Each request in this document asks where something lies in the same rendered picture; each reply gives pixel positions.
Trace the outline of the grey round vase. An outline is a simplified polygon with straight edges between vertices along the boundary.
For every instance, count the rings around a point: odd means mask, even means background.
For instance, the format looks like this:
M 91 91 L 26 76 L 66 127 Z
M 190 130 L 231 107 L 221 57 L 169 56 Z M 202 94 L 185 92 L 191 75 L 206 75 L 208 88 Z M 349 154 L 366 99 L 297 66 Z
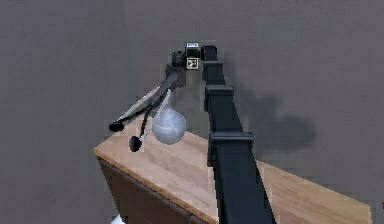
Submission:
M 153 120 L 153 135 L 162 144 L 173 145 L 183 138 L 186 127 L 185 117 L 173 109 L 167 96 Z

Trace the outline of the brown wooden cabinet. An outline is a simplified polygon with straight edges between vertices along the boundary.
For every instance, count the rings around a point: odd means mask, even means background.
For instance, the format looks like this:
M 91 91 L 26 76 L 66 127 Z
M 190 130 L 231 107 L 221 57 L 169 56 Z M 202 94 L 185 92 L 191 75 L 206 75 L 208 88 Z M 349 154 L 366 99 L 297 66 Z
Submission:
M 152 134 L 141 150 L 128 141 L 140 132 L 137 118 L 99 144 L 94 153 L 118 211 L 127 224 L 219 224 L 207 140 L 191 133 L 175 145 Z M 360 201 L 259 161 L 277 224 L 372 224 Z

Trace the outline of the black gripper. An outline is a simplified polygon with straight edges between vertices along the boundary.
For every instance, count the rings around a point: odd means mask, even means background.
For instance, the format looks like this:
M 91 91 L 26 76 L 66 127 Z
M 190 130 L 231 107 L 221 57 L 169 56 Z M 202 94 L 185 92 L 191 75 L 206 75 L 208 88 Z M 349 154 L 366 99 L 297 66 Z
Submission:
M 168 95 L 167 89 L 174 90 L 181 88 L 186 84 L 186 55 L 184 51 L 174 51 L 171 54 L 171 63 L 165 69 L 165 79 L 158 86 L 143 96 L 138 102 L 131 106 L 122 116 L 109 125 L 112 132 L 120 132 L 124 129 L 124 123 L 130 121 L 141 114 L 144 118 L 140 128 L 139 136 L 131 136 L 129 139 L 129 148 L 132 152 L 137 152 L 143 139 L 147 134 L 147 122 L 151 112 L 159 108 Z

